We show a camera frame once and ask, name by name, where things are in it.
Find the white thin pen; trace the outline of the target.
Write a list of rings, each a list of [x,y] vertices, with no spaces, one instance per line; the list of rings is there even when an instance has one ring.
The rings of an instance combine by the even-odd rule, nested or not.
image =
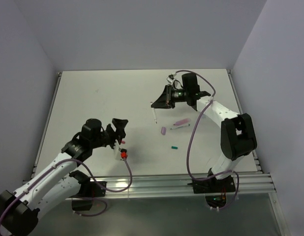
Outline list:
[[[155,123],[157,124],[157,115],[156,115],[155,108],[152,108],[152,113],[153,113],[154,121],[155,121]]]

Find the teal thin pen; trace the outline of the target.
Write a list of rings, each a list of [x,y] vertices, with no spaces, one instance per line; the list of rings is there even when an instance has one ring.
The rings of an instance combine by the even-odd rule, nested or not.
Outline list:
[[[183,125],[179,125],[179,126],[173,126],[170,128],[170,130],[176,130],[176,129],[180,129],[180,128],[185,128],[185,127],[189,127],[190,124],[183,124]]]

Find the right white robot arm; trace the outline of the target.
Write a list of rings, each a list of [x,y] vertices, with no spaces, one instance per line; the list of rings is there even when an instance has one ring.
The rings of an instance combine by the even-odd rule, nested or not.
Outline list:
[[[190,157],[196,129],[203,115],[210,118],[220,128],[221,155],[203,180],[208,182],[211,191],[219,191],[224,179],[234,173],[234,168],[257,148],[257,140],[252,118],[249,114],[239,114],[215,100],[212,93],[201,90],[198,79],[206,79],[190,70],[179,70],[167,77],[167,85],[160,97],[151,104],[152,109],[173,109],[177,103],[186,103],[199,112],[187,147]]]

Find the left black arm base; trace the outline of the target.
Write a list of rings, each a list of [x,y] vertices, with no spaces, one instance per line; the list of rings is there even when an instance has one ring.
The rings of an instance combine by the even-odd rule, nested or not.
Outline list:
[[[93,181],[83,183],[77,194],[73,195],[73,198],[78,200],[71,201],[71,208],[73,211],[89,211],[94,202],[93,198],[104,197],[106,193],[105,189],[102,189]]]

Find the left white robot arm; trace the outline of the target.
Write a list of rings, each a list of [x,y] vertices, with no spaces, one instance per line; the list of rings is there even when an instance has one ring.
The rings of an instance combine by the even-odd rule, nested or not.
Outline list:
[[[106,182],[98,182],[84,161],[96,148],[110,147],[123,162],[127,150],[120,148],[126,137],[126,119],[112,119],[105,128],[100,120],[91,118],[80,132],[65,144],[56,158],[34,178],[18,189],[0,194],[0,235],[4,227],[10,236],[29,235],[38,221],[63,200],[73,197],[87,202],[89,210],[94,201],[110,191]]]

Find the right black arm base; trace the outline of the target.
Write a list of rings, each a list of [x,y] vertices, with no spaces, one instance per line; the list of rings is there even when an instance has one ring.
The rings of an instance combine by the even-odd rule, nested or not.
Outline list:
[[[187,185],[192,186],[194,194],[232,193],[236,191],[234,179],[229,176],[225,179],[211,178],[205,181],[192,180]]]

